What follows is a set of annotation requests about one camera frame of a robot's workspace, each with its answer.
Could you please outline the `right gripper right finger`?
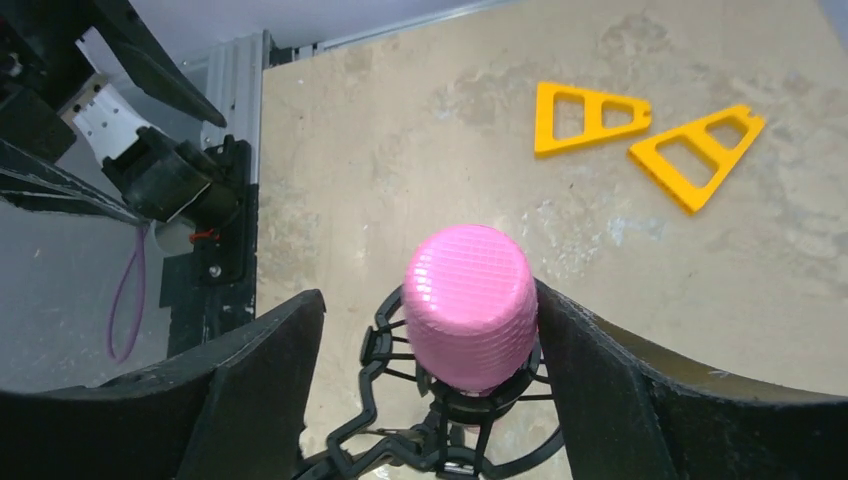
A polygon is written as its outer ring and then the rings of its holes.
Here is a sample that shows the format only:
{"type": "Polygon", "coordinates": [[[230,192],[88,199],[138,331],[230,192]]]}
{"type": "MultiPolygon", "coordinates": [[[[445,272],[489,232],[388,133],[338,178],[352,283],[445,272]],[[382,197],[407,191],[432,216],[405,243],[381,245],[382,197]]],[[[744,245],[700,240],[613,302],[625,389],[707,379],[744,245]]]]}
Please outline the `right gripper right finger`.
{"type": "Polygon", "coordinates": [[[544,283],[538,326],[576,479],[843,479],[847,400],[736,375],[544,283]]]}

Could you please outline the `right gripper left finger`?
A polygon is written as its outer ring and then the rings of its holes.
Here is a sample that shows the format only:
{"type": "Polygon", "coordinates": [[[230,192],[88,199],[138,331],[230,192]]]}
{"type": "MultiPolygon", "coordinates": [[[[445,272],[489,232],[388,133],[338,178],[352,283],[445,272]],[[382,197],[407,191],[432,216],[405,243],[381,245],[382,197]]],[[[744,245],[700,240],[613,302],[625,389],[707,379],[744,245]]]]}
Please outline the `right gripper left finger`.
{"type": "Polygon", "coordinates": [[[325,316],[306,290],[99,387],[1,395],[5,479],[291,479],[325,316]]]}

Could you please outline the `black tripod mic stand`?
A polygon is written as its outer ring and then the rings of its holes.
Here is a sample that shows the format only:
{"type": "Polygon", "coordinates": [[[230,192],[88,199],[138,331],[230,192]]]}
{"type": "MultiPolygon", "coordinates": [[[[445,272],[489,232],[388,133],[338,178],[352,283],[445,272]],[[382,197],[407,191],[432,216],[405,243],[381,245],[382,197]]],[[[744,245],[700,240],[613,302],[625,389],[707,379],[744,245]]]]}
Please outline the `black tripod mic stand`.
{"type": "Polygon", "coordinates": [[[486,456],[496,422],[522,402],[550,401],[553,396],[531,394],[534,384],[546,385],[542,348],[535,343],[516,373],[482,396],[462,393],[432,377],[421,365],[412,374],[395,369],[397,362],[415,363],[412,353],[400,351],[408,340],[399,330],[406,322],[396,319],[401,291],[385,298],[366,329],[360,350],[358,386],[362,410],[333,430],[324,451],[296,462],[298,479],[358,479],[384,465],[406,466],[439,479],[507,479],[543,464],[563,449],[561,430],[529,453],[502,464],[486,456]],[[430,398],[425,418],[405,429],[375,428],[377,404],[373,383],[381,376],[412,382],[419,394],[430,398]]]}

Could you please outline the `pink microphone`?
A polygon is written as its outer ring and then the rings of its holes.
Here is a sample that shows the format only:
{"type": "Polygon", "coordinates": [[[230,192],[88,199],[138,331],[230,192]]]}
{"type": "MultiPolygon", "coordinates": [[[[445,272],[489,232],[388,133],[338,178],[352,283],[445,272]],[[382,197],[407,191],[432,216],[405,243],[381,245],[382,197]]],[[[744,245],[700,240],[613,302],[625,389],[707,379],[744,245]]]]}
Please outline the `pink microphone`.
{"type": "Polygon", "coordinates": [[[428,237],[407,266],[401,300],[418,364],[461,392],[495,389],[534,348],[535,279],[521,247],[494,228],[457,225],[428,237]]]}

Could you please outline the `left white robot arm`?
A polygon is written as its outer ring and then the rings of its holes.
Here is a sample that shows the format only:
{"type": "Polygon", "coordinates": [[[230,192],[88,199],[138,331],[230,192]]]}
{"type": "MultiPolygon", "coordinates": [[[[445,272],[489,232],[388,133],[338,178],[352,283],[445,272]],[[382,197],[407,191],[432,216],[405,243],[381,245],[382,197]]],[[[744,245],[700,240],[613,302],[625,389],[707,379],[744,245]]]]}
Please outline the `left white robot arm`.
{"type": "Polygon", "coordinates": [[[223,114],[184,76],[127,1],[1,5],[1,197],[28,211],[100,216],[134,226],[177,217],[219,228],[246,180],[227,138],[203,151],[166,135],[86,55],[98,31],[148,96],[222,127],[223,114]]]}

